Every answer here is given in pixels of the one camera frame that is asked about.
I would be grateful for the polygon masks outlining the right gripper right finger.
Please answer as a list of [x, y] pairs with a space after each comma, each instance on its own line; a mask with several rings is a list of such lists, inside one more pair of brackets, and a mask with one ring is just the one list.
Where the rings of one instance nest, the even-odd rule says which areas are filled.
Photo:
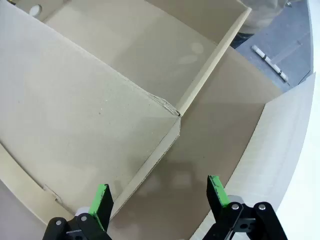
[[236, 233], [246, 233], [250, 240], [286, 240], [285, 231], [268, 202], [253, 207], [230, 201], [220, 178], [207, 177], [206, 196], [215, 223], [204, 235], [204, 240], [231, 240]]

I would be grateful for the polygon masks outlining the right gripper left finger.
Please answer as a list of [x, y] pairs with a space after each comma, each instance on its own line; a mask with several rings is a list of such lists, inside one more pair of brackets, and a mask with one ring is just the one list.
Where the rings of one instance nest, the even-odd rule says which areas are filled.
[[108, 184], [100, 184], [88, 213], [67, 221], [52, 218], [43, 235], [44, 240], [110, 240], [107, 229], [114, 201]]

